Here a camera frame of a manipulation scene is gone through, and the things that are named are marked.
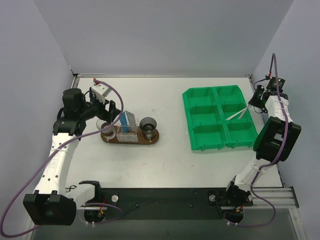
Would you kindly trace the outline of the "clear plastic cup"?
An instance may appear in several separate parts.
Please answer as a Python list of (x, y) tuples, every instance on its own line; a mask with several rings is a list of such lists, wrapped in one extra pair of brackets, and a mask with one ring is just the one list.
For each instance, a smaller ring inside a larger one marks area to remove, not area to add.
[[(101, 130), (107, 126), (109, 126), (110, 124), (104, 120), (100, 120), (98, 119), (96, 121), (96, 127)], [(116, 129), (114, 126), (108, 128), (107, 130), (104, 130), (100, 133), (100, 136), (101, 138), (104, 140), (104, 141), (109, 141), (109, 140), (112, 140), (116, 137)]]

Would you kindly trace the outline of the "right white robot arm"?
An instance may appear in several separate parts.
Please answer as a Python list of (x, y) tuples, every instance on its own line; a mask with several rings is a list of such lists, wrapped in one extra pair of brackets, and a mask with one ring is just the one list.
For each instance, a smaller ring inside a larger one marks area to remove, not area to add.
[(263, 81), (268, 81), (267, 86), (259, 84), (248, 105), (267, 113), (268, 120), (253, 144), (254, 157), (226, 188), (225, 198), (231, 205), (251, 201), (256, 181), (269, 168), (288, 158), (302, 130), (290, 116), (289, 97), (283, 93), (285, 80), (266, 76)]

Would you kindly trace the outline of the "blue white toothpaste tube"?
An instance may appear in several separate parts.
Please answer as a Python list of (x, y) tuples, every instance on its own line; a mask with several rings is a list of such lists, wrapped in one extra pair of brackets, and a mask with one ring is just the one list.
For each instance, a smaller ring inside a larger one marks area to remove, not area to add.
[(129, 123), (127, 120), (127, 112), (124, 111), (120, 117), (120, 123), (122, 126), (122, 130), (124, 133), (129, 133), (130, 132), (130, 128), (129, 128)]

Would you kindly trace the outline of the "black cylindrical cup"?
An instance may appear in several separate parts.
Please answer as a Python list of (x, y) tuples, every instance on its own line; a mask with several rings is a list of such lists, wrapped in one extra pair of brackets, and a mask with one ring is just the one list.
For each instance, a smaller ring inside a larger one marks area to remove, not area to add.
[(157, 122), (152, 117), (145, 117), (139, 122), (139, 128), (141, 129), (144, 137), (151, 140), (156, 134)]

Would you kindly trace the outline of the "clear acrylic organizer box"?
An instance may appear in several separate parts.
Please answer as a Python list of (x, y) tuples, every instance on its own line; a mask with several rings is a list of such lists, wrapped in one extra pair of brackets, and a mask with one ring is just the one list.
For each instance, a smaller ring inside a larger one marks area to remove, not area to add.
[(139, 133), (138, 133), (138, 119), (136, 118), (137, 131), (136, 132), (123, 132), (121, 123), (117, 125), (116, 137), (120, 143), (138, 143), (139, 142)]

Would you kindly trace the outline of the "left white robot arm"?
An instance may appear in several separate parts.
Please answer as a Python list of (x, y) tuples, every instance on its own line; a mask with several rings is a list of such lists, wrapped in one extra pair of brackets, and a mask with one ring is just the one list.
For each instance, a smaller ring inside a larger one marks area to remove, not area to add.
[(101, 84), (90, 87), (89, 101), (79, 88), (63, 92), (63, 107), (53, 125), (50, 160), (32, 194), (26, 194), (23, 206), (35, 225), (70, 226), (77, 209), (86, 203), (96, 206), (103, 194), (98, 181), (84, 180), (66, 192), (66, 181), (73, 154), (86, 128), (86, 121), (99, 118), (111, 123), (120, 114), (116, 104), (107, 100), (111, 89)]

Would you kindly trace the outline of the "pink toothbrush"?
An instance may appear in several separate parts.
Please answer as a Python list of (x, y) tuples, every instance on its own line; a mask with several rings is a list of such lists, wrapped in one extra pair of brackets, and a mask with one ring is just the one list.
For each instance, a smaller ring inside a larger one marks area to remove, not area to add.
[(246, 113), (246, 111), (250, 108), (250, 105), (248, 104), (246, 106), (246, 108), (242, 111), (242, 113), (240, 114), (240, 116), (238, 117), (238, 119), (242, 119), (242, 117), (244, 116), (244, 114)]

